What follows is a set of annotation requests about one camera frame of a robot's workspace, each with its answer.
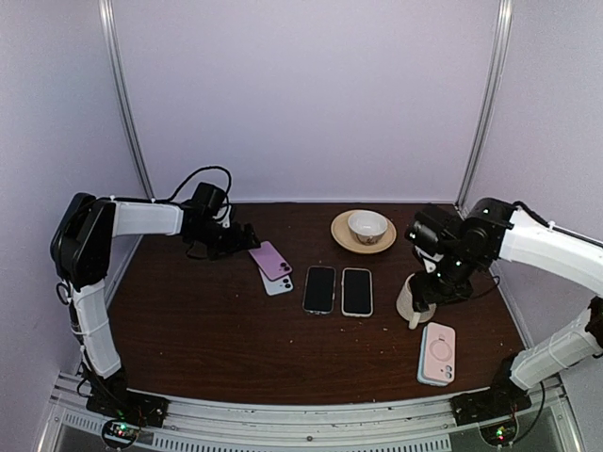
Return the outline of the purple smartphone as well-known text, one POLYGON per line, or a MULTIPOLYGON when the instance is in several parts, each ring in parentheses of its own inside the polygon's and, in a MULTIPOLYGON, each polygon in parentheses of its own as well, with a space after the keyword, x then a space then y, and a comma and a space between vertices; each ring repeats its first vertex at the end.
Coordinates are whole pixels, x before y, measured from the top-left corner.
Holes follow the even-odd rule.
POLYGON ((261 242, 259 248, 248 250, 248 253, 271 282, 292 272, 291 264, 269 241, 261 242))

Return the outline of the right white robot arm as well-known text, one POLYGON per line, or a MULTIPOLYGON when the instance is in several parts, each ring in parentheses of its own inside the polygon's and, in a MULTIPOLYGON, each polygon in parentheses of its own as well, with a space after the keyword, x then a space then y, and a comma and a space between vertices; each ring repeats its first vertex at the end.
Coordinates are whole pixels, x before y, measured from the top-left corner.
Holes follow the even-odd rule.
POLYGON ((450 339, 453 330, 432 322, 437 307, 477 298, 471 277, 488 272, 502 260, 527 266, 525 289, 542 295, 542 313, 555 320, 566 290, 553 278, 582 287, 593 298, 581 304, 578 316, 539 344, 512 356, 502 380, 483 395, 489 414, 504 414, 519 399, 519 392, 559 374, 573 391, 586 392, 596 380, 578 382, 582 361, 602 356, 602 244, 560 228, 522 202, 494 198, 479 200, 463 218, 428 204, 414 215, 405 231, 422 270, 411 274, 397 298, 397 310, 411 329, 425 326, 417 379, 444 387, 455 375, 450 339))

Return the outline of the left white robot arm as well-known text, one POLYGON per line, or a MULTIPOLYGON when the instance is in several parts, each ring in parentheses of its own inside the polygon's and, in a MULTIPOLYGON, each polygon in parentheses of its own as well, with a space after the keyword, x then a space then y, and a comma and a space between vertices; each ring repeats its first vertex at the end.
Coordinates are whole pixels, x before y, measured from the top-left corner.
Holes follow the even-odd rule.
POLYGON ((85 192, 72 197, 50 253, 67 289, 84 361, 96 376, 110 379, 122 369, 105 298, 114 238, 176 235, 189 245, 204 245, 210 260, 259 248, 253 226, 234 221, 225 200, 224 190, 207 183, 199 184, 184 202, 98 198, 85 192))

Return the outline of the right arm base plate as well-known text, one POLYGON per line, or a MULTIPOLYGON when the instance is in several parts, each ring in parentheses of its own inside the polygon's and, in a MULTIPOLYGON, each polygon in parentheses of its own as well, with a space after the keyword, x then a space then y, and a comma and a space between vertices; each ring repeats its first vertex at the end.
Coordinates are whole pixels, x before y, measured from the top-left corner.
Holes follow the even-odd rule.
POLYGON ((527 391, 510 381, 493 383, 490 388, 478 392, 456 395, 449 402, 458 426, 509 416, 531 407, 527 391))

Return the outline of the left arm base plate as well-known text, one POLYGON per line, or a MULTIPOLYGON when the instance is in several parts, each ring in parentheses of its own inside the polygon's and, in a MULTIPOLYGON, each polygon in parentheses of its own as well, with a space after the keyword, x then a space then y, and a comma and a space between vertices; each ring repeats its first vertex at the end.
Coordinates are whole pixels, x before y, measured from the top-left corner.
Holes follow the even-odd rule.
POLYGON ((124 405, 107 401, 100 395, 91 395, 86 403, 90 412, 125 421, 138 427, 162 428, 168 412, 169 400, 156 395, 129 392, 124 405))

